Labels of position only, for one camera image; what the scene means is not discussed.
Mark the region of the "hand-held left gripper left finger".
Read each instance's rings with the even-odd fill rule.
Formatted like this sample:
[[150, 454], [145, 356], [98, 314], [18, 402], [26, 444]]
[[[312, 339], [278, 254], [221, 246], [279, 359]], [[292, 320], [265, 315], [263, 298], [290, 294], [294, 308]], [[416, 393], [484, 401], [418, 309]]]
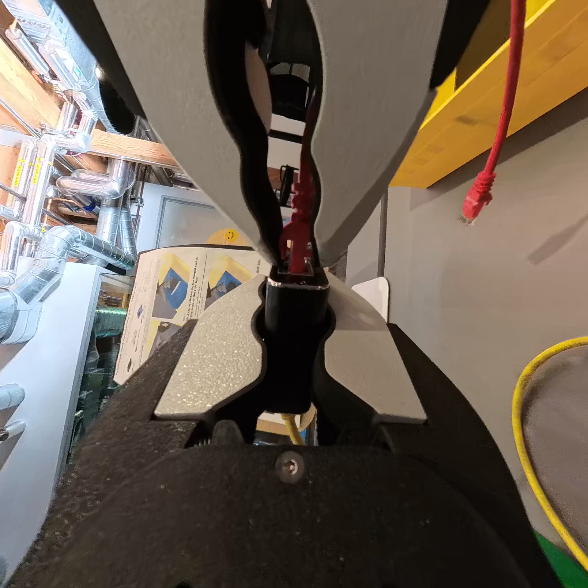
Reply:
[[158, 420], [238, 424], [252, 442], [261, 401], [239, 398], [262, 378], [263, 343], [255, 320], [263, 307], [266, 276], [255, 276], [225, 294], [197, 320], [154, 410]]

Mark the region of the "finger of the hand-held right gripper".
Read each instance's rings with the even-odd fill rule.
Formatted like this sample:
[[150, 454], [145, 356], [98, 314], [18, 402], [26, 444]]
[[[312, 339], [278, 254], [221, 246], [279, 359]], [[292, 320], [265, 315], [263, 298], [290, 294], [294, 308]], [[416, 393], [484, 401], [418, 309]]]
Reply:
[[329, 266], [384, 195], [436, 91], [430, 77], [447, 1], [309, 1], [322, 58], [311, 152], [314, 236]]
[[266, 1], [95, 1], [143, 113], [180, 168], [270, 264], [282, 217], [246, 75]]

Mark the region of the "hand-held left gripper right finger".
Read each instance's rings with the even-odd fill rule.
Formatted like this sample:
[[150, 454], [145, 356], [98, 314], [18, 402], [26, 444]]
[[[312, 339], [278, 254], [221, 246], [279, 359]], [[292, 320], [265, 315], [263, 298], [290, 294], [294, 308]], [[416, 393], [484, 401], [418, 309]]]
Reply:
[[329, 327], [313, 366], [313, 400], [338, 443], [367, 445], [383, 425], [422, 425], [426, 412], [386, 321], [334, 275]]

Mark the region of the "black ethernet port adapter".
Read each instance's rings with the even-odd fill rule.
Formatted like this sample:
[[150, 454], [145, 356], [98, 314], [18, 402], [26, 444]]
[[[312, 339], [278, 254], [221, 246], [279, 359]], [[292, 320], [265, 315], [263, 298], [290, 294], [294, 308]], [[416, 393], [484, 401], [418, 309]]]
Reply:
[[309, 410], [314, 363], [329, 323], [328, 296], [329, 281], [323, 269], [302, 275], [271, 268], [263, 317], [266, 412], [303, 414]]

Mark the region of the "green plastic bin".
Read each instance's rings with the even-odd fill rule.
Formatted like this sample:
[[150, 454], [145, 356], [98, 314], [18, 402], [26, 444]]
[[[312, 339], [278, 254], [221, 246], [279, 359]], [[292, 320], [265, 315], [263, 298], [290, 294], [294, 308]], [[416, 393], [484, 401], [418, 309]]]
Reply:
[[563, 587], [587, 587], [587, 571], [567, 552], [534, 532], [541, 550]]

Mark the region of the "white stand base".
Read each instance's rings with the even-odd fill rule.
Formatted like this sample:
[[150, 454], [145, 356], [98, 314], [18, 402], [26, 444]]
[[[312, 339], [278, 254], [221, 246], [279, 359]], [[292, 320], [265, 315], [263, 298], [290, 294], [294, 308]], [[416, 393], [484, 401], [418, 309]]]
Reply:
[[355, 284], [351, 289], [378, 311], [386, 323], [389, 322], [390, 284], [385, 277], [378, 276]]

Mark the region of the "printed instruction sheet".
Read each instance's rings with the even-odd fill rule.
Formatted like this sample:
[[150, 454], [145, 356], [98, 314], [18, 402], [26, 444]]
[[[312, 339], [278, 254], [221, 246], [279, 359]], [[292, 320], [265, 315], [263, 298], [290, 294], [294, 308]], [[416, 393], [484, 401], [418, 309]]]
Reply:
[[193, 245], [139, 255], [114, 382], [123, 385], [189, 320], [270, 263], [246, 246]]

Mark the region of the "white door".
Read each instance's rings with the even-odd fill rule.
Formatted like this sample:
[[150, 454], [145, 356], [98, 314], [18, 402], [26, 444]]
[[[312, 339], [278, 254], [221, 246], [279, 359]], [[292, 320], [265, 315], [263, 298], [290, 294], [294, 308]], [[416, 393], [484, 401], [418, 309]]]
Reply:
[[133, 204], [131, 212], [133, 218], [138, 219], [135, 237], [138, 252], [161, 247], [206, 245], [206, 240], [215, 231], [228, 227], [236, 229], [198, 190], [147, 183], [142, 205]]

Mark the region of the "rectangular silver duct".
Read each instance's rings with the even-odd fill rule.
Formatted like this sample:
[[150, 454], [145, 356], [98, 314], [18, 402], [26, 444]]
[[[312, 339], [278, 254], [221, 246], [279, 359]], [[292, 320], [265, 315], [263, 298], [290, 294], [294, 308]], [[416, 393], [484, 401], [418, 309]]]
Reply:
[[100, 95], [98, 64], [56, 1], [1, 1], [15, 19], [12, 48], [57, 92], [81, 92], [108, 132], [116, 132]]

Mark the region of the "corrugated silver duct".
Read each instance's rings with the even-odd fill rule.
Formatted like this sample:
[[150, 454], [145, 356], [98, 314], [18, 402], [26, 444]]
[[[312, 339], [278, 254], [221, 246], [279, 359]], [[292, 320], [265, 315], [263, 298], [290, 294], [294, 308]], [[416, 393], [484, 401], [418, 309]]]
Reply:
[[138, 256], [76, 226], [56, 226], [40, 240], [32, 265], [1, 287], [1, 344], [30, 341], [38, 328], [42, 298], [61, 280], [67, 260], [90, 255], [117, 268], [134, 268]]

